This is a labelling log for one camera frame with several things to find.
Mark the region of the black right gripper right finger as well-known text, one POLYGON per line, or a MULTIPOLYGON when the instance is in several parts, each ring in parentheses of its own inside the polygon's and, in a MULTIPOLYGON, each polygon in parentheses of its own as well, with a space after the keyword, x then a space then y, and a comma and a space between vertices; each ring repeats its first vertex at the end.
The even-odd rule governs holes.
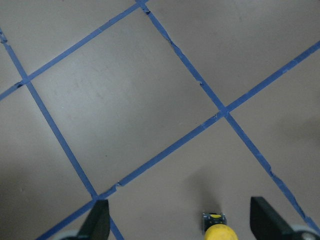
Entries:
POLYGON ((261 196, 250 199, 250 230, 256 240, 292 240, 295 231, 261 196))

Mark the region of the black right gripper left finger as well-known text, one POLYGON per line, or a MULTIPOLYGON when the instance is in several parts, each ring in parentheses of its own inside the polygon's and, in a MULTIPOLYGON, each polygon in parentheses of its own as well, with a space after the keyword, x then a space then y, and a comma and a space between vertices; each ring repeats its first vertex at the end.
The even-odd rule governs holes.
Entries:
POLYGON ((107 240, 110 235, 110 210, 107 199, 97 200, 77 233, 78 240, 107 240))

